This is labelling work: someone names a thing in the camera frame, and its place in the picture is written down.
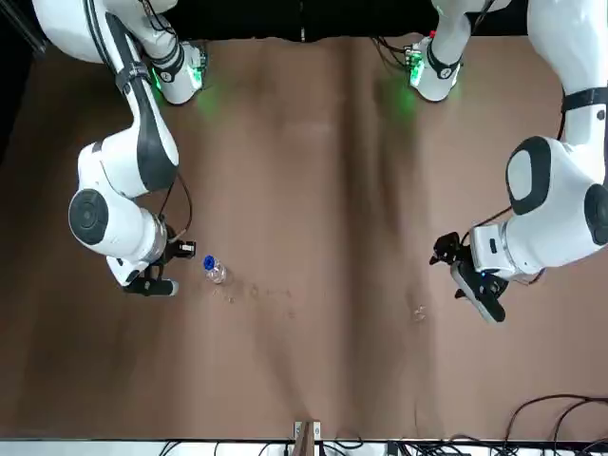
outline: cable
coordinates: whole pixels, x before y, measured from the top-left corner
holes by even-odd
[[[159,218],[162,216],[162,213],[164,212],[164,206],[166,206],[167,202],[169,201],[169,197],[171,196],[171,191],[173,190],[174,183],[175,183],[175,181],[171,182],[171,185],[169,185],[169,189],[167,190],[167,193],[164,196],[164,201],[162,202],[161,210],[159,210]]]
[[[262,453],[264,452],[264,450],[269,447],[270,445],[272,445],[271,443],[266,444],[265,446],[262,447],[262,449],[259,451],[259,453],[257,454],[257,456],[262,456]]]
[[[398,64],[395,64],[394,62],[390,61],[386,55],[384,55],[384,53],[382,52],[382,49],[380,48],[380,45],[378,44],[377,41],[375,41],[373,38],[370,38],[371,42],[373,43],[373,45],[376,48],[376,51],[378,52],[378,55],[380,56],[380,59],[382,60],[382,64],[384,65],[384,67],[387,69],[388,72],[390,72],[392,69],[396,69],[397,71],[405,71],[404,67]]]
[[[181,442],[167,442],[162,447],[162,450],[159,453],[159,456],[166,456],[167,454],[169,454],[173,450],[173,448],[175,448],[176,446],[178,446],[180,443]]]
[[[362,447],[365,443],[361,440],[361,438],[358,439],[359,442],[356,443],[353,446],[348,446],[348,445],[344,445],[341,442],[338,442],[337,440],[333,440],[332,443],[335,445],[338,445],[339,447],[341,447],[342,449],[346,449],[346,450],[351,450],[351,449],[359,449],[360,447]]]
[[[186,222],[186,226],[180,232],[178,232],[175,236],[173,236],[169,239],[168,242],[170,244],[172,244],[173,242],[175,242],[176,240],[178,240],[179,238],[181,238],[183,235],[185,235],[187,233],[187,231],[190,229],[190,225],[192,224],[192,216],[193,216],[192,197],[190,196],[190,191],[188,190],[188,186],[186,185],[186,182],[183,179],[183,177],[181,176],[181,173],[179,171],[178,171],[178,179],[180,180],[181,186],[183,187],[183,191],[186,194],[186,198],[188,199],[188,221]]]
[[[495,450],[497,452],[495,456],[517,456],[517,448],[501,447],[501,442],[484,442],[483,440],[471,437],[470,435],[466,434],[455,434],[449,438],[449,441],[453,442],[459,439],[470,440],[471,442],[475,442],[475,444],[477,444],[477,446],[479,447],[487,448],[490,451],[490,456],[492,450]]]
[[[485,15],[490,11],[490,8],[492,8],[492,5],[494,5],[495,1],[496,0],[487,0],[485,2],[484,8],[480,11],[479,15],[477,16],[477,19],[475,20],[475,24],[473,25],[473,29],[471,30],[471,36],[475,34],[475,31],[477,31],[477,27],[484,21]]]
[[[171,442],[167,442],[166,444],[164,444],[164,446],[162,447],[161,452],[159,453],[159,456],[164,456],[164,452],[167,450],[167,448],[169,447],[169,445],[171,445]]]
[[[588,445],[585,448],[583,448],[582,451],[581,451],[581,453],[588,454],[589,450],[591,448],[596,447],[597,445],[605,444],[605,443],[608,443],[608,437],[604,437],[603,439],[596,440],[591,445]]]
[[[504,435],[504,440],[503,440],[503,447],[505,447],[506,444],[508,443],[509,437],[511,436],[511,431],[513,430],[513,425],[515,424],[515,419],[517,418],[517,416],[520,414],[520,412],[523,409],[525,409],[526,407],[529,407],[533,404],[538,404],[539,402],[549,401],[549,400],[553,400],[553,399],[579,399],[580,401],[599,401],[599,402],[606,402],[608,404],[608,398],[590,397],[590,396],[583,396],[580,394],[569,394],[569,393],[550,394],[547,396],[541,396],[536,399],[532,399],[528,402],[521,404],[519,407],[517,407],[517,409],[511,415],[509,424],[506,427],[506,433]]]
[[[501,212],[494,214],[492,217],[490,218],[486,218],[484,221],[481,221],[479,223],[477,223],[476,225],[473,225],[463,236],[463,239],[460,241],[460,245],[463,246],[465,245],[465,239],[468,238],[468,233],[469,231],[471,231],[473,228],[477,228],[480,226],[484,226],[487,225],[490,221],[494,221],[495,219],[497,219],[500,216],[503,216],[504,214],[506,214],[507,212],[509,212],[511,210],[511,206],[507,207],[506,209],[503,209]]]
[[[399,56],[396,54],[396,52],[394,50],[391,50],[392,47],[390,47],[390,45],[388,43],[381,42],[377,38],[374,38],[374,37],[371,37],[370,39],[373,42],[373,44],[375,45],[376,50],[378,51],[378,54],[380,55],[380,58],[386,64],[388,64],[390,67],[392,67],[394,69],[398,69],[400,71],[408,71],[408,66],[406,65],[406,62],[401,61],[399,59]],[[382,49],[380,47],[383,47],[384,49],[386,49],[389,52],[390,57],[392,57],[392,62],[389,59],[387,59],[387,56],[384,54],[384,52],[382,52]]]
[[[150,26],[152,27],[152,29],[154,29],[155,31],[166,31],[167,33],[171,33],[172,35],[174,35],[176,37],[178,36],[172,27],[167,27],[165,24],[162,23],[161,18],[154,11],[154,7],[152,7],[150,0],[139,0],[139,1],[143,6],[143,10],[145,11],[145,15],[147,16],[148,21],[150,21]],[[154,22],[152,21],[152,16],[156,20],[157,26],[154,25]]]
[[[383,47],[392,52],[398,52],[400,54],[405,54],[406,50],[401,47],[395,47],[389,44],[387,39],[384,36],[374,36],[372,39],[375,39],[378,43],[380,43]]]
[[[336,448],[335,446],[329,446],[327,444],[321,444],[323,448],[328,448],[333,451],[335,454],[339,454],[340,456],[347,456],[347,454],[341,449]]]
[[[568,414],[570,414],[572,411],[578,409],[581,406],[587,405],[587,404],[602,404],[604,406],[608,406],[608,398],[587,398],[587,399],[583,399],[573,405],[571,405],[570,407],[568,407],[560,416],[560,418],[558,419],[556,425],[555,425],[555,429],[553,432],[553,453],[556,454],[558,451],[558,435],[560,433],[560,428],[561,428],[561,424],[563,423],[563,420],[565,420],[566,416],[568,416]]]

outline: brown cloth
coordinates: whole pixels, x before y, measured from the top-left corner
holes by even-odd
[[[499,326],[428,266],[438,236],[508,205],[512,150],[557,132],[559,81],[526,39],[473,39],[442,104],[365,39],[210,52],[208,88],[161,101],[199,244],[166,270],[175,298],[123,294],[67,226],[78,153],[131,122],[110,75],[34,64],[0,169],[2,436],[291,438],[313,418],[326,439],[489,439],[527,399],[608,392],[606,252],[511,285]],[[178,186],[167,214],[185,223]],[[547,438],[565,405],[514,436]],[[563,438],[599,437],[606,413],[578,409]]]

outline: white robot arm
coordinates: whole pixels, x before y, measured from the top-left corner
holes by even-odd
[[[423,97],[440,101],[452,87],[450,78],[456,77],[470,35],[464,12],[488,4],[504,7],[508,1],[433,3],[440,12],[440,27],[432,42],[423,40],[410,52],[420,56],[414,63],[422,62],[414,85]],[[489,321],[504,320],[498,297],[509,280],[588,257],[608,242],[607,13],[606,0],[529,0],[529,39],[563,86],[564,139],[528,138],[513,151],[505,173],[511,218],[474,227],[470,245],[456,233],[435,244],[431,264],[450,264],[459,285],[456,297],[467,297]],[[440,41],[444,29],[452,37]],[[449,57],[444,63],[438,65],[433,56],[429,60],[431,43],[433,56]],[[445,67],[452,71],[442,78]]]
[[[176,2],[161,2],[167,10]],[[74,57],[103,62],[133,114],[133,124],[85,147],[78,159],[79,189],[69,205],[69,227],[90,250],[105,255],[125,290],[174,295],[177,283],[162,279],[172,257],[193,257],[196,244],[177,239],[134,198],[169,188],[178,172],[178,149],[154,100],[152,78],[138,52],[141,43],[170,103],[185,103],[200,89],[203,56],[180,43],[161,16],[138,0],[34,0],[48,38]],[[152,277],[151,266],[160,268]]]

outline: blue bottle cap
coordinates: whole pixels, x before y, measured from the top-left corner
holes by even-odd
[[[208,255],[202,261],[202,265],[205,268],[205,271],[211,271],[216,266],[216,259]]]

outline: plastic bottle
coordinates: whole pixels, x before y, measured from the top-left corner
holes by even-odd
[[[226,281],[226,267],[211,255],[205,257],[205,260],[202,262],[202,266],[205,268],[207,278],[213,283],[219,285],[220,283]]]

